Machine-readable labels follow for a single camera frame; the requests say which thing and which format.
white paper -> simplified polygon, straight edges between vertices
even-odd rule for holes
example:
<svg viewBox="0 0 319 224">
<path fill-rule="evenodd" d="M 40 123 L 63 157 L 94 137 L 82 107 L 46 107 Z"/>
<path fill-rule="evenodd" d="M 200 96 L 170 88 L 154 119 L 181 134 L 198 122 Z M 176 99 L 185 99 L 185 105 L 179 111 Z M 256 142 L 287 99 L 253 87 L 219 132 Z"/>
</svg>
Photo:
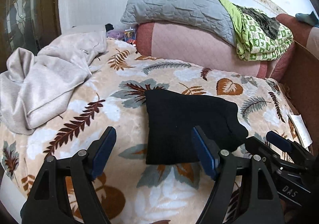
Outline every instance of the white paper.
<svg viewBox="0 0 319 224">
<path fill-rule="evenodd" d="M 302 120 L 301 115 L 289 114 L 288 116 L 291 119 L 291 121 L 296 129 L 296 132 L 300 138 L 301 145 L 304 148 L 309 147 L 310 144 L 312 143 L 312 140 L 311 140 L 309 132 L 308 132 L 303 120 Z"/>
</svg>

lime green fabric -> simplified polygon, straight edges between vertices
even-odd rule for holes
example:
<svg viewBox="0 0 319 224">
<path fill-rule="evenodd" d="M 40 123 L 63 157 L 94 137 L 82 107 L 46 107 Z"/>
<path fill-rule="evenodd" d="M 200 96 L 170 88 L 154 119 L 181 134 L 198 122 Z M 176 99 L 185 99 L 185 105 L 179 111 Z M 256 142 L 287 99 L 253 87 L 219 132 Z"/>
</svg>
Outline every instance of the lime green fabric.
<svg viewBox="0 0 319 224">
<path fill-rule="evenodd" d="M 272 40 L 260 25 L 248 14 L 242 13 L 229 0 L 219 0 L 225 7 L 235 29 L 236 49 L 240 59 L 247 61 L 267 61 L 279 58 L 293 41 L 292 32 L 280 24 L 277 39 Z"/>
</svg>

metal screw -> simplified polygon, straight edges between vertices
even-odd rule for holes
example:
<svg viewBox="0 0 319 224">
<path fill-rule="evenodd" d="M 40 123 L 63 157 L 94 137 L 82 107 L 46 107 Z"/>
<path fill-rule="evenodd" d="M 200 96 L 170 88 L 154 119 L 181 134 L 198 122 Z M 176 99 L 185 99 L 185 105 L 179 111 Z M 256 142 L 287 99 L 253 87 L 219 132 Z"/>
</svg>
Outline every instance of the metal screw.
<svg viewBox="0 0 319 224">
<path fill-rule="evenodd" d="M 226 149 L 222 149 L 222 150 L 221 150 L 221 154 L 222 154 L 223 156 L 227 157 L 227 156 L 229 155 L 229 151 L 226 150 Z"/>
<path fill-rule="evenodd" d="M 256 161 L 260 161 L 260 160 L 261 160 L 260 155 L 254 155 L 253 158 L 254 158 Z"/>
<path fill-rule="evenodd" d="M 54 160 L 54 156 L 48 156 L 47 157 L 47 162 L 52 162 Z"/>
<path fill-rule="evenodd" d="M 80 151 L 78 152 L 78 155 L 79 155 L 80 157 L 83 157 L 83 156 L 85 156 L 86 154 L 87 154 L 87 151 L 84 150 L 84 149 L 82 149 L 82 150 L 80 150 Z"/>
</svg>

quilted gray pillow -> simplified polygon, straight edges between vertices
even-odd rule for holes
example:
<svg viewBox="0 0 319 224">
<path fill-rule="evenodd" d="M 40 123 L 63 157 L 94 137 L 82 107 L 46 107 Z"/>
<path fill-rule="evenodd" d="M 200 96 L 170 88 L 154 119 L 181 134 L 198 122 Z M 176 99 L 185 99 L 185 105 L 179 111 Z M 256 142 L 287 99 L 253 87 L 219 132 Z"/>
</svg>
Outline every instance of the quilted gray pillow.
<svg viewBox="0 0 319 224">
<path fill-rule="evenodd" d="M 170 21 L 216 33 L 235 46 L 232 20 L 219 0 L 128 0 L 121 22 Z"/>
</svg>

green and white patterned fabric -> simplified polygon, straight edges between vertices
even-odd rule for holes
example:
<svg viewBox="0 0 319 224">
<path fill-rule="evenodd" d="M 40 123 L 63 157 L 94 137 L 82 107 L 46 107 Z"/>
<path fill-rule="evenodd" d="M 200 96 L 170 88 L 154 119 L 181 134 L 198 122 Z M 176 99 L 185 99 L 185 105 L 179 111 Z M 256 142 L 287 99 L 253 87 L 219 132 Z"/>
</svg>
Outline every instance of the green and white patterned fabric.
<svg viewBox="0 0 319 224">
<path fill-rule="evenodd" d="M 236 31 L 236 49 L 240 59 L 246 61 L 269 61 L 283 55 L 293 42 L 293 35 L 280 24 L 277 39 L 272 40 L 250 15 L 243 13 L 229 0 L 220 0 L 229 12 Z"/>
</svg>

